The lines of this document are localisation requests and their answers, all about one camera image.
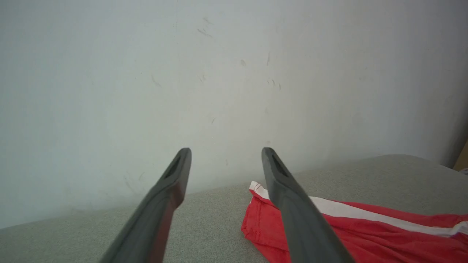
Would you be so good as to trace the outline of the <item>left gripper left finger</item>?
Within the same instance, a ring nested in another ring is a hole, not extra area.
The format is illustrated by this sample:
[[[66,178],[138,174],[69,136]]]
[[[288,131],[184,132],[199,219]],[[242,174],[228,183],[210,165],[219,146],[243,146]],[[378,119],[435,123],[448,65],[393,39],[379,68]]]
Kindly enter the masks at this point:
[[[180,149],[99,263],[163,262],[172,217],[184,201],[191,165],[191,150]]]

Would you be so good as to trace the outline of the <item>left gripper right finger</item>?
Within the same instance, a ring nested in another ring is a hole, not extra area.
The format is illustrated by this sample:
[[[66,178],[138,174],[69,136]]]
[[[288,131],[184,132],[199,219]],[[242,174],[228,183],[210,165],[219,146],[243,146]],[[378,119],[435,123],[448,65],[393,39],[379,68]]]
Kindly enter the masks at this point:
[[[281,212],[291,263],[355,263],[272,148],[262,149],[269,199]]]

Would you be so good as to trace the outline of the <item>red garment with white stripes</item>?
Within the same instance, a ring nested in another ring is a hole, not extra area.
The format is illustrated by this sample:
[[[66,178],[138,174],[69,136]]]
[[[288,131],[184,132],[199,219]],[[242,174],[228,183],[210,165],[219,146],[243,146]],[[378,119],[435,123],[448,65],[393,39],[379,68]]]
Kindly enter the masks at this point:
[[[258,182],[241,231],[270,263],[291,263],[282,217]],[[431,216],[377,205],[311,201],[356,263],[468,263],[468,214]]]

